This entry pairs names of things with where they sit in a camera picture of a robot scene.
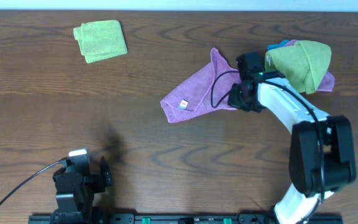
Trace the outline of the purple microfiber cloth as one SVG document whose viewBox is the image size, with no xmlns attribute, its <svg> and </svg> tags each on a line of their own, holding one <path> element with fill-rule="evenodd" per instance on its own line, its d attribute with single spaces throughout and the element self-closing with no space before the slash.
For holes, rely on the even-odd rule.
<svg viewBox="0 0 358 224">
<path fill-rule="evenodd" d="M 227 105 L 226 93 L 239 84 L 239 72 L 229 66 L 216 48 L 210 62 L 187 78 L 160 104 L 169 123 L 179 123 L 217 110 L 233 110 Z"/>
</svg>

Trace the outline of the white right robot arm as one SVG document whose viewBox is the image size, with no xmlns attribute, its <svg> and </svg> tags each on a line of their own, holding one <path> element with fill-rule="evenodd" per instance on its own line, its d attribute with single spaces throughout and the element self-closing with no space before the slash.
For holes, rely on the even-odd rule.
<svg viewBox="0 0 358 224">
<path fill-rule="evenodd" d="M 316 211 L 356 179 L 350 121 L 331 116 L 302 97 L 278 70 L 267 71 L 257 52 L 236 58 L 241 82 L 229 92 L 228 105 L 246 112 L 270 110 L 291 134 L 291 185 L 268 213 L 248 212 L 239 223 L 342 223 L 340 215 Z"/>
</svg>

